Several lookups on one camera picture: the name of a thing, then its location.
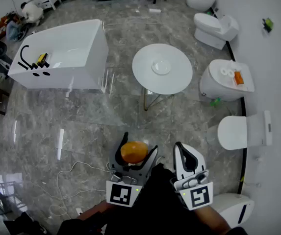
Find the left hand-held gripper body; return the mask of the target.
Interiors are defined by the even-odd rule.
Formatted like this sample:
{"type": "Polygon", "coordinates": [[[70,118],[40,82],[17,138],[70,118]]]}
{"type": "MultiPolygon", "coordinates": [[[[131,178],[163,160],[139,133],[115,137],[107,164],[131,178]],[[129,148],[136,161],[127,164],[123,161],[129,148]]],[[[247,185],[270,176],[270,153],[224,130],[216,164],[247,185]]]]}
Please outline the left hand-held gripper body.
{"type": "Polygon", "coordinates": [[[129,207],[134,206],[145,184],[151,175],[152,165],[143,167],[141,170],[128,171],[122,168],[112,168],[108,165],[111,178],[106,181],[107,203],[129,207]]]}

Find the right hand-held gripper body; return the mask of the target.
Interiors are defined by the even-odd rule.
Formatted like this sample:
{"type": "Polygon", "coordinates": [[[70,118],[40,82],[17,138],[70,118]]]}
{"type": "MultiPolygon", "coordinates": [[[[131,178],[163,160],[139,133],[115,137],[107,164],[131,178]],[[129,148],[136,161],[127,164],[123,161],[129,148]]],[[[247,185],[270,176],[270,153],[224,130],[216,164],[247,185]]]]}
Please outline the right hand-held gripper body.
{"type": "Polygon", "coordinates": [[[213,183],[207,181],[208,170],[184,179],[170,181],[180,202],[189,211],[203,208],[213,203],[213,183]]]}

